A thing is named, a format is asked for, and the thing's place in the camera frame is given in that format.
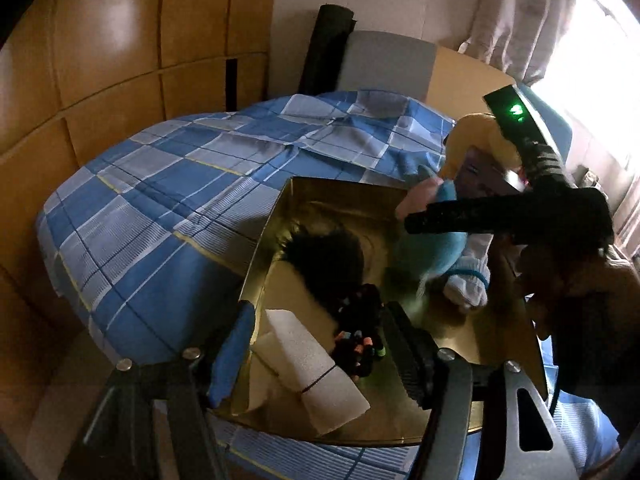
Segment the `person right hand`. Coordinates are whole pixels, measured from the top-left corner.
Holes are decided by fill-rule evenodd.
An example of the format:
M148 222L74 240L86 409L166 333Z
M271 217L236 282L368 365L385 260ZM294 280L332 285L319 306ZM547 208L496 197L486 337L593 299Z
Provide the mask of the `person right hand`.
M555 256L528 246L518 290L537 336L552 340L561 385L600 406L633 404L639 387L639 275L609 254Z

